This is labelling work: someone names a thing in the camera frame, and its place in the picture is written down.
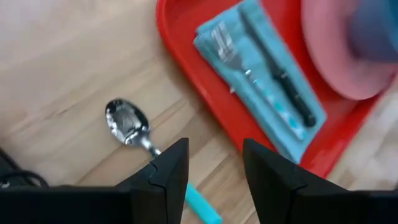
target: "teal spoon handle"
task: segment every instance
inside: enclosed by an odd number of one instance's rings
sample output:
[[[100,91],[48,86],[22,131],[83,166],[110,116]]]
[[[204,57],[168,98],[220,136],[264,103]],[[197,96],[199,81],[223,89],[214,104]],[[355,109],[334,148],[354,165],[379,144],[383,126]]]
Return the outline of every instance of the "teal spoon handle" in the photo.
[[[192,184],[188,183],[185,200],[188,202],[192,210],[206,224],[220,224],[223,222],[222,217],[217,214],[216,210],[206,201]]]

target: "wooden table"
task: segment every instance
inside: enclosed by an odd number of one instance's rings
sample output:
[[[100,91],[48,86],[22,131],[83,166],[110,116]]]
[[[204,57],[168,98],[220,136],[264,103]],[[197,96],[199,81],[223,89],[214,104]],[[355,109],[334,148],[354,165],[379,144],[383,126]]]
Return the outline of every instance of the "wooden table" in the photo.
[[[0,0],[0,145],[52,185],[115,185],[150,160],[106,127],[105,104],[123,97],[145,111],[160,149],[189,137],[190,181],[225,223],[258,223],[241,158],[162,46],[154,10],[155,0]],[[383,114],[398,107],[396,94],[376,110],[332,181],[351,189],[395,184],[398,152],[378,148],[391,129],[375,134],[374,126],[398,120],[397,110]],[[364,155],[370,136],[378,143]],[[200,221],[185,207],[182,223]]]

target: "spoon bowl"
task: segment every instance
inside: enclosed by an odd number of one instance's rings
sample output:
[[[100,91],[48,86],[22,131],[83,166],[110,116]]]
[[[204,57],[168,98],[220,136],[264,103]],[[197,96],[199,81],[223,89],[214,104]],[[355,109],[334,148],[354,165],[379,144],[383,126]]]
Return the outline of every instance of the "spoon bowl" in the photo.
[[[105,107],[105,117],[109,130],[121,143],[141,146],[153,157],[160,154],[149,139],[148,119],[136,105],[121,98],[111,100]]]

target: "metal spoon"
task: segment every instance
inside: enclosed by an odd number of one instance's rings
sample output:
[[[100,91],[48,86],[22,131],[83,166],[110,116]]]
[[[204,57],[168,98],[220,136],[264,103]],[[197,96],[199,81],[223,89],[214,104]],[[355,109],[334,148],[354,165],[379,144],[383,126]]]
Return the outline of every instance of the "metal spoon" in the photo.
[[[128,146],[142,146],[156,158],[161,151],[150,141],[150,127],[144,113],[124,99],[115,99],[106,105],[106,122],[111,133],[123,144]],[[206,224],[220,224],[222,218],[206,199],[190,183],[187,185],[185,200],[192,210]]]
[[[142,146],[152,157],[156,158],[161,151],[150,141],[150,127],[147,118],[134,104],[115,99],[106,105],[106,122],[111,133],[123,144]]]

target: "pink plate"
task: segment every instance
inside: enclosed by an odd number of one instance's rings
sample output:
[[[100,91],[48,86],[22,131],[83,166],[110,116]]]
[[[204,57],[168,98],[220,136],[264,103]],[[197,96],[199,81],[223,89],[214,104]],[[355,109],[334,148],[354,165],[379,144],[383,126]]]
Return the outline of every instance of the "pink plate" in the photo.
[[[348,46],[347,21],[357,0],[303,0],[305,41],[321,76],[337,93],[352,100],[375,96],[391,83],[397,65],[366,61]]]

